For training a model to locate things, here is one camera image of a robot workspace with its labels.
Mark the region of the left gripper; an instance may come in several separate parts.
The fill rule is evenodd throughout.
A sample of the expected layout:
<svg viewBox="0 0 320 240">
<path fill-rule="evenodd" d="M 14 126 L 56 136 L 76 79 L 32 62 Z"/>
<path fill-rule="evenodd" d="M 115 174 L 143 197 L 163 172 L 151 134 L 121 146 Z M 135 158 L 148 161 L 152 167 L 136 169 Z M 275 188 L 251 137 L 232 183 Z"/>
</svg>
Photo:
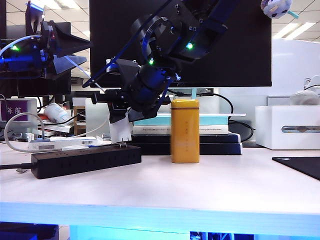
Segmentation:
<svg viewBox="0 0 320 240">
<path fill-rule="evenodd" d="M 40 53 L 42 54 L 41 66 L 44 79 L 51 79 L 55 73 L 59 76 L 85 63 L 87 61 L 85 56 L 68 55 L 93 46 L 91 41 L 72 35 L 70 23 L 56 23 L 55 25 L 54 23 L 54 21 L 40 23 Z"/>
</svg>

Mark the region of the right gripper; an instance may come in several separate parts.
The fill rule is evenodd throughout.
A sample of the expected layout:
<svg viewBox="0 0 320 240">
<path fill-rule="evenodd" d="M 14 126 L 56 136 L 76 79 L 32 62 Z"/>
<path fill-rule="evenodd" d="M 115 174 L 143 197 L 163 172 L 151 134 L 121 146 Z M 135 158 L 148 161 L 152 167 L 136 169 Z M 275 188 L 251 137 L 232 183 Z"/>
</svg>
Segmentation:
<svg viewBox="0 0 320 240">
<path fill-rule="evenodd" d="M 124 119 L 126 113 L 129 122 L 156 117 L 159 107 L 166 102 L 170 84 L 175 80 L 175 72 L 170 69 L 110 69 L 106 75 L 119 76 L 119 87 L 95 93 L 91 101 L 93 104 L 107 104 L 110 123 Z"/>
</svg>

